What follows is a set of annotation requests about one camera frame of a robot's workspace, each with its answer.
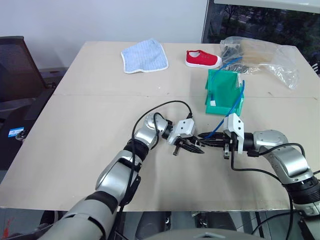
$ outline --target white wall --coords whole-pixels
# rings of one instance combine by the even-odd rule
[[[39,69],[68,67],[85,41],[200,43],[207,0],[0,0],[0,36],[24,36]]]

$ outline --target striped cloth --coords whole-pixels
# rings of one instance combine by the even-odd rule
[[[164,48],[153,38],[124,49],[121,56],[126,74],[155,72],[169,66]]]

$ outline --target wire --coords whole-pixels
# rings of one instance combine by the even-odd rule
[[[238,98],[236,99],[235,103],[233,104],[233,106],[230,108],[229,112],[225,115],[225,117],[228,117],[230,115],[230,113],[234,110],[234,108],[238,105],[238,103],[240,102],[242,95],[244,94],[245,91],[245,80],[242,80],[242,89],[241,92],[238,96]],[[215,132],[220,128],[220,126],[224,123],[225,117],[221,120],[221,122],[218,124],[218,126],[208,135],[205,136],[205,139],[211,138]]]
[[[259,225],[261,223],[259,212],[255,211],[254,214],[255,214],[256,224]],[[261,238],[263,238],[263,239],[265,238],[264,230],[261,228],[259,228],[259,235]]]
[[[235,135],[234,133],[232,133],[231,138],[232,138],[232,142],[233,142],[233,143],[236,143],[236,142],[237,142],[236,135]],[[278,148],[278,146],[277,146],[277,147],[270,148],[270,149],[267,150],[267,151],[271,152],[271,151],[273,151],[274,149],[277,149],[277,148]],[[232,144],[232,145],[231,145],[231,169],[232,169],[232,170],[234,170],[234,171],[239,171],[239,172],[242,172],[242,171],[252,171],[252,172],[264,173],[264,174],[267,174],[267,175],[273,177],[274,179],[276,179],[277,181],[279,181],[279,182],[281,183],[280,179],[279,179],[276,175],[272,174],[271,172],[268,172],[268,171],[265,171],[265,170],[262,170],[262,169],[256,169],[256,168],[235,168],[235,167],[234,167],[234,163],[235,163],[235,145]],[[291,196],[290,196],[289,194],[288,194],[288,196],[289,196],[289,203],[290,203],[290,212],[289,212],[289,214],[290,214],[290,219],[289,219],[288,231],[287,231],[287,233],[286,233],[286,238],[285,238],[286,240],[289,239],[289,236],[290,236],[290,233],[291,233],[291,229],[292,229],[292,225],[293,225],[293,217],[294,217],[294,206],[293,206],[292,198],[291,198]],[[268,220],[270,220],[270,219],[266,219],[266,220],[264,220],[263,222],[261,222],[261,223],[258,225],[258,227],[256,227],[256,229],[252,232],[252,234],[254,234],[255,231],[256,231],[259,227],[261,227],[261,225],[262,225],[263,223],[265,223],[266,221],[268,221]]]
[[[284,213],[279,213],[279,214],[276,214],[276,215],[273,215],[271,217],[268,217],[266,220],[263,220],[258,226],[256,226],[256,228],[252,231],[251,235],[254,235],[255,232],[262,227],[263,224],[265,224],[266,222],[270,221],[271,219],[275,219],[277,217],[281,217],[281,216],[286,216],[286,215],[290,215],[291,212],[284,212]]]
[[[286,147],[286,146],[298,146],[298,147],[300,148],[300,150],[301,150],[301,154],[302,154],[304,157],[306,157],[306,153],[305,153],[304,147],[303,147],[301,144],[299,144],[299,143],[294,143],[294,142],[291,142],[291,143],[283,143],[283,144],[280,144],[280,145],[278,145],[278,146],[274,146],[274,147],[268,149],[267,151],[264,151],[264,152],[259,153],[259,156],[268,154],[268,153],[270,153],[270,152],[272,152],[272,151],[274,151],[274,150],[276,150],[276,149],[279,149],[279,148],[282,148],[282,147]]]
[[[290,219],[289,219],[288,232],[286,233],[285,240],[289,239],[291,229],[292,229],[292,224],[294,222],[294,205],[293,205],[292,198],[290,195],[289,195],[289,201],[290,201]]]
[[[157,124],[157,121],[156,121],[156,115],[159,115],[161,116],[163,119],[165,119],[160,113],[158,112],[155,112],[153,114],[153,124],[154,124],[154,129],[155,129],[155,134],[156,134],[156,142],[155,144],[151,147],[151,150],[154,149],[157,145],[158,145],[158,142],[159,142],[159,130],[158,130],[158,124]]]
[[[235,168],[234,164],[235,164],[235,145],[232,144],[231,145],[231,169],[232,170],[238,171],[238,172],[245,172],[245,171],[249,172],[249,171],[251,171],[251,172],[264,173],[264,174],[267,174],[267,175],[273,177],[274,179],[276,179],[277,181],[279,181],[281,183],[280,179],[276,175],[272,174],[271,172],[268,172],[268,171],[265,171],[265,170],[262,170],[262,169],[257,169],[257,168]]]
[[[316,175],[316,174],[318,174],[318,173],[320,173],[320,170],[315,171],[315,172],[313,173],[313,175]]]
[[[235,62],[237,62],[238,60],[242,59],[242,56],[240,57],[237,57],[229,62],[227,62],[225,65],[223,65],[222,67],[220,67],[217,71],[215,71],[215,73],[213,74],[212,78],[211,78],[211,81],[214,79],[214,77],[216,76],[217,73],[219,73],[222,69],[224,69],[225,67],[227,67],[228,65],[230,64],[233,64]]]
[[[124,240],[129,240],[129,238],[125,237],[124,235],[122,235],[120,232],[118,232],[117,230],[114,231],[115,234],[117,234],[120,238],[124,239]]]
[[[20,234],[20,235],[17,235],[17,236],[12,236],[12,237],[7,237],[7,238],[3,238],[3,240],[13,240],[13,239],[19,239],[23,236],[27,236],[27,235],[31,235],[31,234],[36,234],[36,233],[39,233],[43,230],[46,230],[50,227],[52,227],[53,224],[50,224],[48,226],[45,226],[44,228],[41,228],[41,229],[38,229],[37,231],[33,231],[33,232],[30,232],[30,233],[25,233],[25,234]]]
[[[164,102],[158,106],[155,106],[153,107],[152,109],[146,111],[134,124],[133,126],[133,129],[132,129],[132,133],[131,133],[131,144],[132,144],[132,165],[131,165],[131,171],[130,171],[130,175],[129,175],[129,180],[128,180],[128,184],[126,186],[126,190],[125,190],[125,193],[124,193],[124,197],[123,198],[126,198],[126,196],[128,195],[128,192],[129,192],[129,189],[130,189],[130,186],[131,186],[131,182],[133,180],[133,176],[134,176],[134,171],[135,171],[135,162],[136,162],[136,145],[135,145],[135,132],[136,132],[136,128],[137,128],[137,125],[138,123],[140,122],[140,120],[145,116],[147,115],[148,113],[152,112],[153,110],[157,109],[157,108],[160,108],[164,105],[167,105],[167,104],[171,104],[171,103],[181,103],[181,104],[184,104],[188,110],[189,110],[189,114],[187,116],[187,118],[192,118],[192,110],[190,108],[190,106],[184,102],[184,101],[181,101],[181,100],[172,100],[172,101],[167,101],[167,102]],[[111,229],[111,232],[114,232],[114,234],[116,234],[116,228],[119,224],[119,221],[120,221],[120,218],[121,218],[121,215],[124,211],[124,207],[125,207],[125,203],[120,206],[120,209],[119,211],[117,212],[116,214],[116,217],[115,217],[115,221],[114,221],[114,224],[112,226],[112,229]]]

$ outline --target white table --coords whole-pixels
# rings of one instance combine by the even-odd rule
[[[190,104],[198,133],[222,119],[205,112],[205,69],[184,64],[186,50],[218,54],[217,44],[163,44],[169,68],[151,73],[123,73],[121,50],[128,42],[87,42],[29,133],[0,185],[0,206],[68,210],[94,191],[96,179],[130,138],[137,118],[170,100]],[[309,165],[320,169],[319,78],[297,51],[301,83],[289,90],[267,74],[245,76],[241,118],[245,131],[276,129],[301,143]],[[177,121],[182,104],[159,109]],[[161,140],[140,171],[141,184],[126,211],[288,209],[285,189],[258,172],[234,172],[221,149],[205,154],[181,150]],[[238,168],[273,172],[263,157],[236,157]]]

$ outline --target window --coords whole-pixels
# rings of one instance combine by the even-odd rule
[[[202,43],[216,44],[230,36],[293,45],[310,62],[320,56],[320,14],[209,0]]]

